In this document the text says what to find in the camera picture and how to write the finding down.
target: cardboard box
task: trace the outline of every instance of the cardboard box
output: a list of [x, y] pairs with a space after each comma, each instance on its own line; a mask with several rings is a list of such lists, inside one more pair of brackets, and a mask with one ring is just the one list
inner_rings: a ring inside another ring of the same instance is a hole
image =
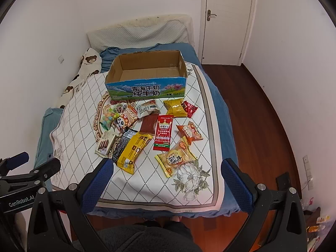
[[180, 51], [121, 54], [105, 79], [111, 99], [184, 97], [187, 72]]

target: metal screw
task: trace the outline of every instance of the metal screw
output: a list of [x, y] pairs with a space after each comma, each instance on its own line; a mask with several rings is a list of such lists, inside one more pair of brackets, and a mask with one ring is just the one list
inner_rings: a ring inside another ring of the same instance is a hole
[[258, 184], [257, 187], [260, 189], [260, 190], [265, 190], [266, 189], [266, 186], [264, 184]]
[[292, 194], [295, 194], [296, 193], [296, 189], [293, 188], [293, 187], [290, 187], [289, 188], [289, 192], [292, 193]]
[[45, 188], [39, 188], [38, 193], [39, 193], [39, 194], [43, 194], [43, 193], [45, 193]]
[[77, 184], [73, 183], [68, 186], [68, 189], [75, 190], [77, 188]]

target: blue mattress cover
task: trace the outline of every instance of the blue mattress cover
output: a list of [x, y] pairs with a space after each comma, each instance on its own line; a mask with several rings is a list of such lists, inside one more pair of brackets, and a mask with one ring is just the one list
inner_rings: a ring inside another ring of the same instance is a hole
[[[157, 44], [152, 47], [147, 48], [126, 48], [121, 49], [118, 47], [110, 47], [100, 53], [102, 58], [102, 72], [106, 72], [110, 69], [111, 63], [113, 62], [114, 58], [117, 55], [123, 53], [133, 53], [139, 51], [155, 51], [155, 50], [179, 50], [182, 53], [182, 56], [186, 62], [194, 63], [198, 65], [199, 68], [202, 70], [206, 81], [208, 82], [212, 99], [214, 102], [216, 114], [217, 114], [217, 121], [219, 127], [219, 135], [221, 137], [221, 149], [222, 149], [222, 157], [228, 158], [230, 157], [236, 164], [238, 164], [238, 158], [236, 154], [236, 146], [235, 141], [232, 133], [232, 126], [231, 120], [228, 112], [228, 107], [224, 102], [221, 94], [218, 91], [218, 88], [213, 84], [212, 80], [209, 76], [204, 72], [202, 69], [201, 63], [197, 58], [194, 48], [187, 44], [187, 43], [168, 43], [168, 44]], [[45, 143], [43, 145], [39, 143], [35, 166], [40, 165], [42, 162], [45, 162], [47, 159], [50, 159], [49, 155], [53, 152], [53, 147], [51, 144], [50, 139], [47, 139], [46, 134], [49, 135], [51, 130], [56, 128], [59, 119], [60, 119], [60, 112], [59, 110], [47, 110], [46, 115], [43, 118], [42, 124], [42, 132], [40, 141], [43, 140]], [[210, 210], [205, 212], [183, 212], [179, 213], [180, 216], [189, 217], [189, 218], [196, 218], [199, 216], [202, 217], [216, 217], [219, 215], [230, 216], [234, 212], [239, 212], [240, 208], [234, 199], [229, 187], [225, 183], [225, 193], [224, 199], [219, 211]], [[90, 214], [92, 215], [99, 215], [105, 216], [109, 218], [122, 218], [126, 216], [140, 216], [147, 219], [152, 219], [159, 216], [172, 216], [174, 213], [170, 211], [149, 211], [144, 209], [116, 209], [116, 208], [102, 208], [96, 207], [93, 212]]]

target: yellow snack package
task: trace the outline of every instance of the yellow snack package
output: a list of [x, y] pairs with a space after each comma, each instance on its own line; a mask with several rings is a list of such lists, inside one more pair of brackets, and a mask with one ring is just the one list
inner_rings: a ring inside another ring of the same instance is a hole
[[117, 166], [130, 174], [134, 174], [135, 160], [152, 138], [153, 136], [150, 134], [140, 134], [139, 132], [133, 135], [118, 158]]
[[197, 158], [189, 150], [188, 141], [184, 136], [170, 151], [156, 155], [155, 159], [169, 178], [173, 175], [178, 166], [190, 161], [195, 161]]
[[163, 103], [167, 108], [166, 114], [172, 114], [175, 118], [185, 118], [188, 113], [182, 107], [183, 98], [164, 100]]

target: wooden floor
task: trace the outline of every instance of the wooden floor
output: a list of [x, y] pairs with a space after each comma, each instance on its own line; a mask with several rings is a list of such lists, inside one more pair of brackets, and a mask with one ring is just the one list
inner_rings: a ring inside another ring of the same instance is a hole
[[[292, 186], [300, 191], [298, 171], [288, 138], [272, 105], [252, 75], [243, 66], [203, 65], [203, 68], [229, 108], [239, 168], [256, 183], [264, 183], [270, 189], [277, 189], [276, 177], [288, 171]], [[269, 213], [252, 250], [258, 248], [258, 243], [267, 234], [273, 214]], [[204, 252], [217, 252], [223, 251], [230, 243], [246, 217], [240, 212], [230, 217], [183, 218], [182, 222], [191, 229], [195, 243]], [[165, 219], [160, 218], [159, 222], [163, 223]], [[100, 230], [141, 222], [142, 219], [90, 216], [90, 221]]]

